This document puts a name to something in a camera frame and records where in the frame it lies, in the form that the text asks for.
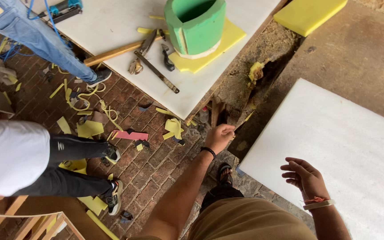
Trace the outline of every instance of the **foot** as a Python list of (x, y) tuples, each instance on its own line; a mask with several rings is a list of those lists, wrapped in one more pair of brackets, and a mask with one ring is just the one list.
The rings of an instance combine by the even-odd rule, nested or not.
[(231, 173), (232, 173), (232, 167), (227, 163), (222, 163), (219, 167), (218, 177), (217, 177), (219, 184), (223, 184), (223, 183), (232, 184), (233, 179), (232, 179)]
[(120, 212), (122, 182), (121, 180), (112, 180), (111, 183), (114, 185), (112, 196), (106, 197), (105, 200), (108, 205), (109, 215), (112, 216)]
[(114, 161), (114, 162), (117, 162), (120, 158), (121, 158), (121, 152), (120, 150), (115, 147), (114, 145), (111, 145), (109, 144), (109, 147), (106, 151), (104, 151), (104, 155), (106, 156), (106, 158)]
[(110, 76), (112, 76), (112, 71), (110, 69), (105, 69), (105, 70), (96, 72), (96, 74), (97, 74), (96, 79), (92, 82), (87, 83), (90, 88), (93, 88), (97, 86), (99, 83), (108, 80)]

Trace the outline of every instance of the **khaki t-shirt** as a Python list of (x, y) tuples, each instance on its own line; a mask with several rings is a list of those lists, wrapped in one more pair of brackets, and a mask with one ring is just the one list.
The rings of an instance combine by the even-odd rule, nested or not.
[[(133, 237), (129, 240), (157, 240)], [(257, 198), (230, 198), (207, 207), (195, 220), (189, 240), (316, 240), (309, 228), (275, 204)]]

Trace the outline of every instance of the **leg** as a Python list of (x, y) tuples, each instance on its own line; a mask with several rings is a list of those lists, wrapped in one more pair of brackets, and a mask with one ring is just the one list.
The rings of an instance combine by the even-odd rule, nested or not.
[(218, 200), (232, 197), (244, 197), (241, 191), (233, 188), (232, 177), (230, 176), (231, 172), (232, 168), (229, 165), (221, 165), (218, 174), (220, 184), (207, 192), (204, 199), (202, 200), (201, 209), (199, 210), (199, 213), (204, 211), (208, 206)]
[(27, 8), (19, 0), (0, 0), (0, 34), (29, 47), (36, 55), (59, 65), (85, 82), (94, 83), (97, 75), (75, 58), (56, 33), (41, 19), (29, 20)]
[(60, 167), (47, 167), (29, 187), (18, 190), (14, 196), (112, 196), (110, 180), (67, 171)]
[(107, 141), (95, 141), (88, 138), (79, 138), (71, 134), (50, 136), (50, 165), (58, 165), (64, 161), (79, 160), (83, 158), (99, 158), (106, 156), (109, 149)]

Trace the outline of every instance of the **sneaker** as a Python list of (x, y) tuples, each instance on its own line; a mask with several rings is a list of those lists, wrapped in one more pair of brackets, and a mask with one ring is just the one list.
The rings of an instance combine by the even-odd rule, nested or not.
[(97, 86), (97, 84), (108, 80), (110, 76), (112, 76), (112, 71), (110, 69), (105, 69), (105, 70), (96, 72), (96, 74), (97, 74), (96, 79), (93, 82), (87, 83), (90, 88), (93, 88)]
[(108, 205), (109, 215), (112, 216), (120, 212), (122, 182), (121, 180), (112, 180), (111, 182), (114, 184), (112, 196), (106, 197), (105, 200)]
[(121, 158), (120, 150), (114, 145), (111, 145), (109, 143), (108, 145), (109, 145), (108, 149), (105, 150), (103, 154), (106, 156), (107, 159), (112, 160), (114, 162), (118, 162), (118, 160)]

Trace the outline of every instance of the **white t-shirt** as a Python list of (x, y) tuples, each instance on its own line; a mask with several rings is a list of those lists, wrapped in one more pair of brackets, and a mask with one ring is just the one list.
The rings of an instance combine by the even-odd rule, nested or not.
[(50, 158), (50, 134), (38, 123), (0, 120), (0, 195), (34, 183)]

